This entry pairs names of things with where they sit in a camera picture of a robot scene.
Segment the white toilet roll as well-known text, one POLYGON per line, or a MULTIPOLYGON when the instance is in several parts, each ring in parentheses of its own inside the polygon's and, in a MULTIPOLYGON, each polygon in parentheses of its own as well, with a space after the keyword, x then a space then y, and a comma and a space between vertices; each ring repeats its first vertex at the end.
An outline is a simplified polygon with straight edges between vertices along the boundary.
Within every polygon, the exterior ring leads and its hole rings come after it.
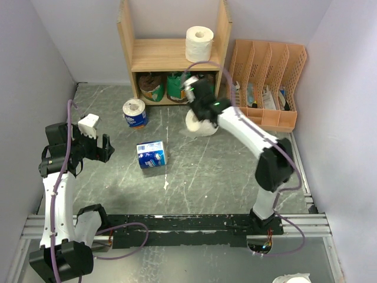
POLYGON ((190 62, 209 61, 214 34, 210 28, 193 26, 186 31, 185 56, 190 62))
POLYGON ((209 120, 198 120, 193 110, 187 112, 185 124, 186 129, 183 133, 192 138, 211 136, 215 134, 218 129, 209 120))

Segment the green brown roll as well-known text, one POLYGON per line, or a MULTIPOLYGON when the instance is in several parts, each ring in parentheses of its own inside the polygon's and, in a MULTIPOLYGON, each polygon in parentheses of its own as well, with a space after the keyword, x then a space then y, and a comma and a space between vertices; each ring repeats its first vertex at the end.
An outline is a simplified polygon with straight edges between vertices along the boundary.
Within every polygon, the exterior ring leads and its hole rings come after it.
POLYGON ((216 86, 216 76, 215 76, 215 74, 213 72, 205 72, 203 74, 203 77, 207 80, 211 89, 214 91, 215 86, 216 86))
POLYGON ((153 102, 159 102, 164 95, 163 76, 161 73, 141 73, 138 86, 143 96, 153 102))
POLYGON ((175 103, 187 101, 184 88, 181 86, 182 72, 171 72, 167 75, 167 98, 175 103))

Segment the blue roll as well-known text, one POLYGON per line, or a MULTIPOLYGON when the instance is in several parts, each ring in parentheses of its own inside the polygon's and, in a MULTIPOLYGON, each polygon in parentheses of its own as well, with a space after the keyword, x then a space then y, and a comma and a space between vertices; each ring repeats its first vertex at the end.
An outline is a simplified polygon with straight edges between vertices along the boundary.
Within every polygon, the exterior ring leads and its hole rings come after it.
POLYGON ((139 129, 148 123, 145 103, 138 98, 131 98, 124 103, 123 115, 131 128, 139 129))
POLYGON ((141 169, 161 167, 167 164, 167 150, 163 141, 150 141, 136 145, 141 169))

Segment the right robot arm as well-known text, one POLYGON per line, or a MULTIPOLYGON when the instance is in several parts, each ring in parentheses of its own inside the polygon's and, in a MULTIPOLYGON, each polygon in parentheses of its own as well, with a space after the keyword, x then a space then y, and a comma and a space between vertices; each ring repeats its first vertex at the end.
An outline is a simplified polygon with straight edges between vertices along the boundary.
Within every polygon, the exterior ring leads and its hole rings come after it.
POLYGON ((198 121, 210 122, 228 131, 257 158, 254 176, 259 191, 250 210, 250 227, 256 234, 265 233, 275 216, 273 207, 278 190, 293 174, 290 141, 265 132, 233 106, 229 99, 216 98, 204 78, 190 77, 183 83, 183 90, 198 121))

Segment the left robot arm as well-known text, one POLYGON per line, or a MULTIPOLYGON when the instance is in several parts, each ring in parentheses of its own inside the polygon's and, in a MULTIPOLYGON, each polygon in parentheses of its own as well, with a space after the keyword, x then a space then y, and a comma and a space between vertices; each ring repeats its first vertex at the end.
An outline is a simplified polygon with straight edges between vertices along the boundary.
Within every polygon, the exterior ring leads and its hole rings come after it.
POLYGON ((102 205, 79 210, 73 216, 73 190, 84 159, 106 163, 114 153, 107 134, 97 145, 96 120, 86 117, 77 124, 52 124, 45 129, 48 145, 38 166, 45 189, 45 221, 39 250, 30 253, 29 264, 44 282, 62 282, 90 274, 94 266, 91 246, 95 235, 110 228, 102 205))

